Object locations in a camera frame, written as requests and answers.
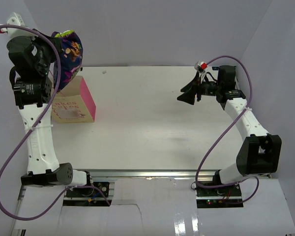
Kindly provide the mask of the large dark blue snack bag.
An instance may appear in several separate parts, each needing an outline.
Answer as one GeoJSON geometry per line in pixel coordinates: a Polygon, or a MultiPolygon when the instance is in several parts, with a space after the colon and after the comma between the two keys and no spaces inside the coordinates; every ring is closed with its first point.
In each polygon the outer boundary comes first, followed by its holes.
{"type": "Polygon", "coordinates": [[[52,37],[61,39],[62,51],[59,53],[60,66],[57,61],[54,64],[54,84],[57,83],[59,70],[60,83],[57,92],[64,89],[77,75],[82,66],[83,46],[74,30],[66,30],[62,33],[53,32],[52,37]]]}

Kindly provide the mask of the beige and pink paper bag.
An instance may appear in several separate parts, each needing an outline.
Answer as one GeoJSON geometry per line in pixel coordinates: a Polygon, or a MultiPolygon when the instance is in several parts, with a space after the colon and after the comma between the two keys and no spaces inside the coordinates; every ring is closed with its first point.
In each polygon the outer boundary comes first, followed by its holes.
{"type": "Polygon", "coordinates": [[[95,113],[96,105],[83,76],[76,76],[56,94],[51,117],[57,123],[92,123],[95,113]]]}

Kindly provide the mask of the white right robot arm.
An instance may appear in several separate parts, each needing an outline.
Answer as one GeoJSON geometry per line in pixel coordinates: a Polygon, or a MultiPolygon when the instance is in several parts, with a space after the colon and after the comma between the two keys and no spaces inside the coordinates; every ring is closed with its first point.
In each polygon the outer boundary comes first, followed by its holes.
{"type": "Polygon", "coordinates": [[[275,173],[278,169],[282,140],[271,135],[259,123],[248,105],[244,93],[236,87],[236,68],[218,67],[217,78],[208,79],[211,73],[201,62],[195,66],[196,75],[183,87],[178,101],[194,105],[202,96],[214,96],[222,109],[232,118],[243,140],[235,163],[215,172],[211,183],[196,184],[200,188],[212,188],[218,196],[224,196],[230,186],[249,177],[275,173]]]}

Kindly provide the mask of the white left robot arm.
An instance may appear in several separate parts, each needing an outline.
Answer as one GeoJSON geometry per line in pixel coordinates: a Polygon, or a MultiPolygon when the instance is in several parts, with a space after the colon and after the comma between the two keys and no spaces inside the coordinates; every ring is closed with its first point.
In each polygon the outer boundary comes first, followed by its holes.
{"type": "Polygon", "coordinates": [[[59,163],[53,144],[50,101],[79,72],[83,47],[73,30],[54,32],[46,37],[16,36],[7,43],[14,67],[10,83],[23,120],[28,147],[27,173],[21,177],[27,186],[77,186],[83,196],[94,191],[86,171],[59,163]]]}

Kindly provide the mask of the white cardboard front panel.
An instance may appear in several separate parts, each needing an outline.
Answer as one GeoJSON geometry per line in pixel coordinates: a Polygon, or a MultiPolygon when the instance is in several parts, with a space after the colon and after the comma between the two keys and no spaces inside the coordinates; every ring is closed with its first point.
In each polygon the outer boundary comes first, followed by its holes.
{"type": "Polygon", "coordinates": [[[275,179],[262,179],[242,207],[197,208],[189,180],[118,179],[110,206],[61,206],[17,221],[28,236],[284,236],[295,233],[275,179]]]}

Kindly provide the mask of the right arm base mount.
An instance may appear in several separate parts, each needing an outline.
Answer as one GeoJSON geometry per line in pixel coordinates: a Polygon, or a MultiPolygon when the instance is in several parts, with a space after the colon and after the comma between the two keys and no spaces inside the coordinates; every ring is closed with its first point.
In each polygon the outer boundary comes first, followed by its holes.
{"type": "Polygon", "coordinates": [[[239,186],[206,189],[198,187],[193,182],[191,189],[196,193],[198,209],[243,207],[243,198],[239,186]]]}

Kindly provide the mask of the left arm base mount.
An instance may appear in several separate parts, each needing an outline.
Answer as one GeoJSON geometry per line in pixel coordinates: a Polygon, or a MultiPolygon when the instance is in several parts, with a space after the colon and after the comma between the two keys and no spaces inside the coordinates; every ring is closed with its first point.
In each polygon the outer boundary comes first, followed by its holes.
{"type": "Polygon", "coordinates": [[[63,199],[63,206],[67,207],[108,207],[109,182],[93,182],[95,188],[73,188],[68,190],[63,199]]]}

